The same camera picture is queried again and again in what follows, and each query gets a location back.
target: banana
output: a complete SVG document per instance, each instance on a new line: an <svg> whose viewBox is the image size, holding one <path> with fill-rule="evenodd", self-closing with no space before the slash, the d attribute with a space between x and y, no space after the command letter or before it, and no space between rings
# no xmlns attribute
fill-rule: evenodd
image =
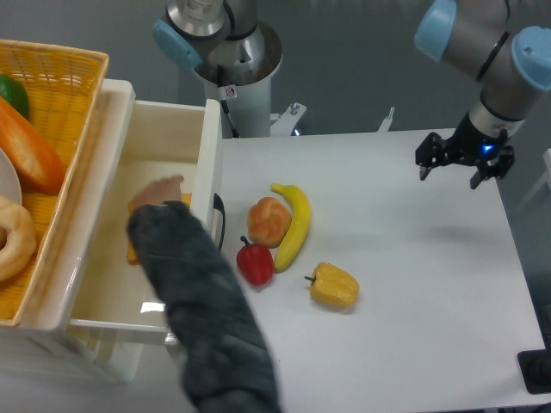
<svg viewBox="0 0 551 413"><path fill-rule="evenodd" d="M299 187L272 183L270 189L272 192L285 198L293 209L291 226L275 253L274 268L277 273L281 273L291 265L299 253L300 247L302 247L310 228L312 214L310 202L308 202L308 198Z"/></svg>

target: white plate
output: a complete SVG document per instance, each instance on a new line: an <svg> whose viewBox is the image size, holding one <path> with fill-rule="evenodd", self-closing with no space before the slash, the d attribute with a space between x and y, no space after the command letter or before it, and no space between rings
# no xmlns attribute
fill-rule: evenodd
<svg viewBox="0 0 551 413"><path fill-rule="evenodd" d="M22 204L21 184L8 156L0 149L0 195Z"/></svg>

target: gray floor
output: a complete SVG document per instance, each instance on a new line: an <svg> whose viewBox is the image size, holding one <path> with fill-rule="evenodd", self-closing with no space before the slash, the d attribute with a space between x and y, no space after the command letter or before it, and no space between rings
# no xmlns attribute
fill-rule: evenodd
<svg viewBox="0 0 551 413"><path fill-rule="evenodd" d="M371 132L391 106L396 130L455 127L480 89L413 46L430 3L258 0L259 18L280 35L284 50L272 111L303 102L308 111L300 127L307 134ZM104 51L111 58L108 77L130 81L138 99L202 105L201 85L153 42L152 24L163 13L162 0L3 0L0 38ZM529 25L551 27L551 0L522 1L508 29ZM550 110L551 95L513 138L517 161L499 184L538 313L551 304L548 191L522 211L515 208L544 171Z"/></svg>

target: toy fruit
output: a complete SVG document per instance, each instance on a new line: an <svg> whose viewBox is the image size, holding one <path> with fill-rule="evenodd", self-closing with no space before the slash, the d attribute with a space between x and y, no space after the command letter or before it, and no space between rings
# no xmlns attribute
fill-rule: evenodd
<svg viewBox="0 0 551 413"><path fill-rule="evenodd" d="M329 262L321 262L314 269L310 295L313 299L337 307L350 307L356 302L360 285L354 277Z"/></svg>
<svg viewBox="0 0 551 413"><path fill-rule="evenodd" d="M302 190L295 185L281 185L272 183L271 190L281 195L293 208L291 226L282 240L275 254L275 271L285 271L293 262L306 239L310 228L310 203Z"/></svg>
<svg viewBox="0 0 551 413"><path fill-rule="evenodd" d="M182 202L187 205L188 207L191 205L191 193L189 194L182 194ZM128 202L128 216L132 215L134 212L134 205L132 201L130 200ZM127 261L130 265L138 265L138 256L136 255L136 250L132 246L132 243L130 240L128 240L128 247L127 247Z"/></svg>
<svg viewBox="0 0 551 413"><path fill-rule="evenodd" d="M14 164L25 192L57 195L65 167L53 146L0 97L0 148Z"/></svg>
<svg viewBox="0 0 551 413"><path fill-rule="evenodd" d="M263 286L274 275L274 260L268 247L249 243L245 236L240 238L245 246L238 252L239 271L253 286Z"/></svg>
<svg viewBox="0 0 551 413"><path fill-rule="evenodd" d="M266 196L249 210L247 225L253 242L275 248L291 226L291 213L279 200Z"/></svg>
<svg viewBox="0 0 551 413"><path fill-rule="evenodd" d="M0 97L28 119L28 96L23 85L8 75L0 75Z"/></svg>

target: gray sleeve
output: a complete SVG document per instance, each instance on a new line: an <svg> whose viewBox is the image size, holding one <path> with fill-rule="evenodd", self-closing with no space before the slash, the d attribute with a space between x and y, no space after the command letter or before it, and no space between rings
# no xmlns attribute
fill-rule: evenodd
<svg viewBox="0 0 551 413"><path fill-rule="evenodd" d="M128 235L188 355L183 389L201 413L280 412L269 351L235 275L177 201L138 208Z"/></svg>

